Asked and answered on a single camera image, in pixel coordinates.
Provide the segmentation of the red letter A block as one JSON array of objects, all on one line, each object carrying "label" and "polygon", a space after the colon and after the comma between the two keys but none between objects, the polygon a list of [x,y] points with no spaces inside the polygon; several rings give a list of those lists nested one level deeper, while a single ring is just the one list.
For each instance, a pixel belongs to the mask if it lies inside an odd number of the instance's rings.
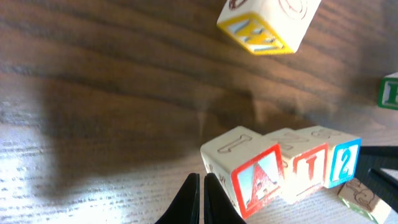
[{"label": "red letter A block", "polygon": [[284,171],[279,143],[244,126],[204,143],[200,153],[237,213],[246,219],[282,191]]}]

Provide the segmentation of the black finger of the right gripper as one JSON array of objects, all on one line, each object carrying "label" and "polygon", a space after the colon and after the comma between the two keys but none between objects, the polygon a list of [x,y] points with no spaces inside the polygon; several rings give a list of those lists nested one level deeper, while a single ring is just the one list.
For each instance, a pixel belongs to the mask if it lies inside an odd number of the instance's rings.
[{"label": "black finger of the right gripper", "polygon": [[397,212],[397,179],[382,169],[397,171],[397,146],[361,146],[355,177]]}]

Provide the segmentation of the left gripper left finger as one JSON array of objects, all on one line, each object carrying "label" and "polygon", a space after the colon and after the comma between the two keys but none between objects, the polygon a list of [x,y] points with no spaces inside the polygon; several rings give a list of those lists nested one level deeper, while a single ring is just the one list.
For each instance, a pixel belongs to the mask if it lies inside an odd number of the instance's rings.
[{"label": "left gripper left finger", "polygon": [[190,173],[165,213],[155,224],[199,224],[200,175]]}]

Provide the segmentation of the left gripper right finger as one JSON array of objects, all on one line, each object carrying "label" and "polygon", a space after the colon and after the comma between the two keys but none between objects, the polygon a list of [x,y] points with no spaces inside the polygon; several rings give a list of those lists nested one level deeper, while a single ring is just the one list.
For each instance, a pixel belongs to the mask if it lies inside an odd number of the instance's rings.
[{"label": "left gripper right finger", "polygon": [[204,179],[204,223],[246,224],[232,206],[214,173]]}]

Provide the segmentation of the blue number 2 block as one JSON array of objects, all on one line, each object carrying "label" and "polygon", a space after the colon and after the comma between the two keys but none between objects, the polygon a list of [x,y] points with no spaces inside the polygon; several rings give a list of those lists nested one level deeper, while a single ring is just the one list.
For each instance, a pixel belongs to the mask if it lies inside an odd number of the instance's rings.
[{"label": "blue number 2 block", "polygon": [[303,128],[297,132],[328,143],[325,188],[331,189],[354,177],[362,141],[360,137],[323,126]]}]

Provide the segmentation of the red letter I block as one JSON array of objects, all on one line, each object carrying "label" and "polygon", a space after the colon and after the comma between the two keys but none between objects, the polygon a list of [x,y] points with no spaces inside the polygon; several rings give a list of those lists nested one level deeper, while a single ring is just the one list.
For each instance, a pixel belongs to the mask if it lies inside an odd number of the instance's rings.
[{"label": "red letter I block", "polygon": [[284,169],[281,197],[297,203],[323,187],[326,177],[328,143],[290,128],[264,135],[279,144]]}]

